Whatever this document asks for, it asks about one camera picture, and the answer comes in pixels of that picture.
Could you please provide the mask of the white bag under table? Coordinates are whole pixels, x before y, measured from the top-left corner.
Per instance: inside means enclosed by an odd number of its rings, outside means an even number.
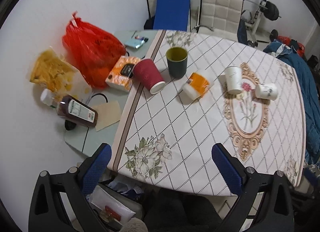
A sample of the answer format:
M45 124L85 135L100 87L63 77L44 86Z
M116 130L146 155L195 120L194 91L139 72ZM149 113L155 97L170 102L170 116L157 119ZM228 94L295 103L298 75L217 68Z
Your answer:
M131 218L142 218L142 206L127 197L109 189L97 185L89 196L89 203L97 210L112 210L120 220L121 225L126 224Z

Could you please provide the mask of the plain white paper cup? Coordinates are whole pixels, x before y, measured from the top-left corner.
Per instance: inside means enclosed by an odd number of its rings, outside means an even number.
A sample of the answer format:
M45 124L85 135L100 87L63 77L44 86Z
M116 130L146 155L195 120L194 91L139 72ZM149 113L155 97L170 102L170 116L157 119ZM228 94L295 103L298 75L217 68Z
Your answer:
M237 95L242 92L242 69L238 66L229 66L225 69L225 78L227 91L231 95Z

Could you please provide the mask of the orange and white cup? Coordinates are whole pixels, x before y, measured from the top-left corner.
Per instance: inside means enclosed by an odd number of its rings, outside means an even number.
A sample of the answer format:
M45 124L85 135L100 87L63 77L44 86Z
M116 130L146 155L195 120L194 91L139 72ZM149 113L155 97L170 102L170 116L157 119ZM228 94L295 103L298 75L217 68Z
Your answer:
M204 70L198 69L193 72L187 82L182 86L182 91L191 99L203 97L214 85L214 76Z

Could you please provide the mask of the red plastic bag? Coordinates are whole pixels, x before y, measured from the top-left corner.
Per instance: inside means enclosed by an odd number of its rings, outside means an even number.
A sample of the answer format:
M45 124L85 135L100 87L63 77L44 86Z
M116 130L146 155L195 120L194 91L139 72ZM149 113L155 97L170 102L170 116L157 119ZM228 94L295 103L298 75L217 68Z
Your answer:
M126 54L126 48L113 34L82 21L76 14L66 26L62 43L89 86L104 89L107 76Z

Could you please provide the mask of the white padded chair right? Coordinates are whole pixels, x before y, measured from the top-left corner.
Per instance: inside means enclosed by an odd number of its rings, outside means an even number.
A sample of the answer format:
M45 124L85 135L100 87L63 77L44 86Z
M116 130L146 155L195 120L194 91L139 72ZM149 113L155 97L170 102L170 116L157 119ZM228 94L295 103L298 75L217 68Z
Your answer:
M200 0L196 25L197 33L238 41L238 28L244 0Z

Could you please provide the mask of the white floral paper cup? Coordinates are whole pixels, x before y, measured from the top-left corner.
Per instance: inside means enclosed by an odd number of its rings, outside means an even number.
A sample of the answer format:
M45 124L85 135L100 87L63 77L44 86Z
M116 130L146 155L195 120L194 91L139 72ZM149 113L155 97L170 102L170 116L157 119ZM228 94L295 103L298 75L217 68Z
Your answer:
M255 87L255 97L265 100L276 100L278 88L274 83L259 84Z

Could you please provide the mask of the blue quilted jacket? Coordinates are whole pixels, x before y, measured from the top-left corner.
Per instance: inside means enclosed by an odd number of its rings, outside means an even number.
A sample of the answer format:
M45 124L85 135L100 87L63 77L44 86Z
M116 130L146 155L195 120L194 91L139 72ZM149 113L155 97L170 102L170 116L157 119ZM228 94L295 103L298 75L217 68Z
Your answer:
M306 153L308 164L319 165L320 114L316 83L307 63L291 48L278 40L267 45L263 52L273 55L295 69L299 81L306 118Z

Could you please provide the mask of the small white-capped bottle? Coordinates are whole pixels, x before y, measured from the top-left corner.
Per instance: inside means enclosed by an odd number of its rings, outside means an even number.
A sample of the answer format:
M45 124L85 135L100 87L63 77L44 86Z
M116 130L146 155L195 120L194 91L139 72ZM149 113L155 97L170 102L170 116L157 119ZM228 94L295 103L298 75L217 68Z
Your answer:
M57 108L57 100L55 94L49 89L44 89L40 96L40 101L52 108Z

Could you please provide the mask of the floral diamond-pattern tablecloth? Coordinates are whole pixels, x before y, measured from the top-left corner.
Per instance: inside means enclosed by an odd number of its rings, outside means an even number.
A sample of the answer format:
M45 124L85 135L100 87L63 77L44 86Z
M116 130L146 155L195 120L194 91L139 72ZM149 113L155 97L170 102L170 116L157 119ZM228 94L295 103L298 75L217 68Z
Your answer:
M188 52L181 79L168 70L166 52ZM163 188L194 194L228 196L225 181L212 160L221 143L244 166L259 173L282 171L298 186L302 177L306 124L296 71L255 48L212 35L159 30L147 52L165 80L151 95L143 85L131 88L112 146L109 169ZM227 91L225 69L242 69L242 92ZM196 100L182 86L204 69L214 85ZM255 97L259 84L274 83L276 100Z

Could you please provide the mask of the light blue booklet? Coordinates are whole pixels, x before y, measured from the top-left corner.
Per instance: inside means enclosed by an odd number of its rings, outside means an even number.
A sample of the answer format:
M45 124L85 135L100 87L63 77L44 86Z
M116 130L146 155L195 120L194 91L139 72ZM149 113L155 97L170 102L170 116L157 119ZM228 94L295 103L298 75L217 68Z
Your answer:
M127 40L125 42L125 46L129 48L139 49L142 47L145 43L147 43L149 38L144 36L134 36L133 38Z

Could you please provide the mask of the blue board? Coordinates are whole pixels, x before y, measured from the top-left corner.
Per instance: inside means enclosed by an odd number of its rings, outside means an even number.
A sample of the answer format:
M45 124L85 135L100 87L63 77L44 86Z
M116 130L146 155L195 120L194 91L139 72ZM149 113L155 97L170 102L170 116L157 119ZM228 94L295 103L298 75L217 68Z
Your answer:
M187 31L190 0L157 0L153 29Z

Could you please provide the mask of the dark red ribbed paper cup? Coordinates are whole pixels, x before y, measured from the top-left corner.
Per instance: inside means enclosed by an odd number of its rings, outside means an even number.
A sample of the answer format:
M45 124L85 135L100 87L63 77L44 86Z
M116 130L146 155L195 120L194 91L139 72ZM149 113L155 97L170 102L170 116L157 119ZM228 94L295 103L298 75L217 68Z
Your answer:
M133 75L151 93L161 92L166 83L151 59L142 59L133 68Z

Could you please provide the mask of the yellow snack bag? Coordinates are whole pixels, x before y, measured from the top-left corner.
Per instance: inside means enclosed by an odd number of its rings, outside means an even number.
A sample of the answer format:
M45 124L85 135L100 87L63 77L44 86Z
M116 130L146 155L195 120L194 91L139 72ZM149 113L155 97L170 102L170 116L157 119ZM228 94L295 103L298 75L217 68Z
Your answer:
M37 57L29 81L54 93L66 93L73 87L75 74L76 69L50 48Z

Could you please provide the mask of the beige paper napkin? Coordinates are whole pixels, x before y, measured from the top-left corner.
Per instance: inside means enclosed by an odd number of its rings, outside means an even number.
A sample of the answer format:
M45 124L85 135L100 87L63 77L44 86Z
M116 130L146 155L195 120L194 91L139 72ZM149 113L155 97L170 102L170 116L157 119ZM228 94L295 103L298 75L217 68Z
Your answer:
M97 132L120 121L121 109L117 101L95 105L92 108L98 113L97 124L95 126Z

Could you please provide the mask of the brown sauce bottle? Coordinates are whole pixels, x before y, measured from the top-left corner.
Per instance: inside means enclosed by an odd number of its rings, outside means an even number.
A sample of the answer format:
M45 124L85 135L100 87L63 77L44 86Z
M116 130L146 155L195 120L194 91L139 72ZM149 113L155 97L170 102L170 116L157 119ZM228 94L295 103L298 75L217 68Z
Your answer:
M95 127L97 124L97 111L70 95L65 95L62 100L57 103L56 110L58 116L73 123L87 127Z

